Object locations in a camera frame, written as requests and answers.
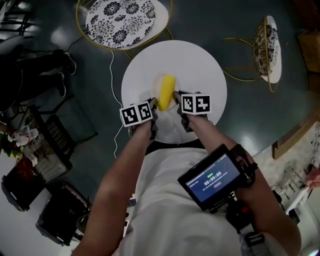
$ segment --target black and white marker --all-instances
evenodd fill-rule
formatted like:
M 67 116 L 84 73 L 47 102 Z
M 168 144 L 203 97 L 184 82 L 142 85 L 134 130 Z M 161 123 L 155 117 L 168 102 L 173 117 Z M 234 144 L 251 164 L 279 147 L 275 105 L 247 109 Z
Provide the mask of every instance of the black and white marker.
M 211 95 L 209 94 L 182 94 L 181 103 L 182 113 L 203 115 L 212 111 Z
M 124 127 L 138 125 L 153 118 L 148 101 L 121 108 L 120 115 Z

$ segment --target sneaker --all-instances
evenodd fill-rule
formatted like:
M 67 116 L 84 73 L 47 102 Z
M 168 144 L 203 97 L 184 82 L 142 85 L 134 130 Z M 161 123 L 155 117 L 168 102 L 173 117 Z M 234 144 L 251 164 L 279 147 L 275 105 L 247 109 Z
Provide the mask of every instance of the sneaker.
M 77 64 L 76 62 L 71 58 L 70 53 L 64 52 L 63 53 L 68 59 L 67 62 L 65 63 L 64 67 L 69 71 L 71 75 L 76 73 L 77 70 Z
M 58 73 L 57 75 L 61 77 L 62 83 L 57 85 L 56 88 L 58 89 L 60 96 L 62 98 L 64 98 L 66 96 L 66 94 L 67 94 L 67 88 L 66 88 L 65 83 L 64 83 L 65 75 L 63 73 L 61 73 L 61 72 Z

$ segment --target display screen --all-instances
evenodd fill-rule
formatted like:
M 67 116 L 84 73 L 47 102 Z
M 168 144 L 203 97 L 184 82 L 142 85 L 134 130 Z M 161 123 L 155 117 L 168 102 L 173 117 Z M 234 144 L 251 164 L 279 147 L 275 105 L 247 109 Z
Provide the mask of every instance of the display screen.
M 232 182 L 240 172 L 230 158 L 224 154 L 207 169 L 186 183 L 200 202 L 213 196 Z

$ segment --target gray floor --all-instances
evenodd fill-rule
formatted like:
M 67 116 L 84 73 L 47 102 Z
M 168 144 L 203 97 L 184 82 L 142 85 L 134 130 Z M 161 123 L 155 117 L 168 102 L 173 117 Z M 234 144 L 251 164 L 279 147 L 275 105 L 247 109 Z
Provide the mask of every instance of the gray floor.
M 34 0 L 34 50 L 66 50 L 81 34 L 75 22 L 75 0 Z M 228 136 L 256 154 L 283 136 L 318 104 L 319 98 L 308 92 L 308 77 L 295 35 L 302 26 L 289 0 L 174 0 L 169 29 L 177 40 L 197 44 L 207 50 L 221 67 L 252 66 L 251 49 L 240 42 L 223 41 L 227 37 L 251 38 L 264 15 L 277 23 L 282 47 L 282 78 L 276 93 L 263 81 L 243 83 L 229 77 L 227 103 L 217 126 Z M 72 101 L 58 113 L 76 140 L 90 135 L 92 125 L 99 136 L 80 146 L 71 157 L 73 170 L 64 179 L 84 196 L 94 197 L 99 183 L 111 166 L 114 136 L 119 129 L 119 105 L 114 100 L 109 64 L 112 54 L 82 39 L 69 51 L 77 62 L 77 73 L 68 78 Z M 116 51 L 113 63 L 115 93 L 121 99 L 121 83 L 130 62 Z M 253 73 L 231 71 L 243 78 Z M 43 109 L 51 109 L 61 99 L 54 89 L 33 100 Z M 128 140 L 127 130 L 118 137 L 119 150 Z

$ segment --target bottle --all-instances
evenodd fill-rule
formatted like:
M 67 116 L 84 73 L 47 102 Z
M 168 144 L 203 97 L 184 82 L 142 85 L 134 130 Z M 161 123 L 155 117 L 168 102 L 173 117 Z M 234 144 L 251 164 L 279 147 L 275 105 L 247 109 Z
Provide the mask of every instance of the bottle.
M 28 144 L 30 141 L 32 141 L 34 138 L 36 138 L 39 135 L 39 132 L 37 129 L 30 130 L 30 127 L 28 125 L 23 126 L 20 130 L 17 130 L 13 134 L 13 139 L 16 141 L 15 145 L 17 147 L 23 146 Z

